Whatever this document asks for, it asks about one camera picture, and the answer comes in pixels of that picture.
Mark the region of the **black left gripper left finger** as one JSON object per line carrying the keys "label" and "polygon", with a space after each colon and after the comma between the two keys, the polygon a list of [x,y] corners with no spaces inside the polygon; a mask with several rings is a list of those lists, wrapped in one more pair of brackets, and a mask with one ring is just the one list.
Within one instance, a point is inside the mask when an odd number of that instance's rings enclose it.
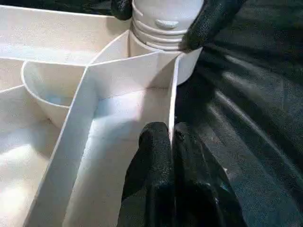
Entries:
{"label": "black left gripper left finger", "polygon": [[125,175],[117,226],[171,227],[175,186],[169,132],[165,123],[142,129],[138,150]]}

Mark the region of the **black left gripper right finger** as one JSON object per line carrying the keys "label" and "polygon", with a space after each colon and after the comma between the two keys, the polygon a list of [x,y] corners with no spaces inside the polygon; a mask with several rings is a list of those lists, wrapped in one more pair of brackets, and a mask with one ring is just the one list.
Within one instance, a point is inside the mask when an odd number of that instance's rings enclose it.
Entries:
{"label": "black left gripper right finger", "polygon": [[230,181],[198,132],[175,125],[173,159],[177,224],[180,227],[245,227]]}

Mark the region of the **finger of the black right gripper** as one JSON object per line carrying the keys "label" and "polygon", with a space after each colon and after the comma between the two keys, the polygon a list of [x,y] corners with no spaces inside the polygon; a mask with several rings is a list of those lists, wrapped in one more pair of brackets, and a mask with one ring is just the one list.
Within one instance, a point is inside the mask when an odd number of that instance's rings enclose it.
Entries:
{"label": "finger of the black right gripper", "polygon": [[132,17],[132,0],[112,0],[111,13],[119,20],[129,20]]}
{"label": "finger of the black right gripper", "polygon": [[244,0],[206,0],[182,38],[182,49],[193,51],[211,43],[215,36],[233,21],[245,2]]}

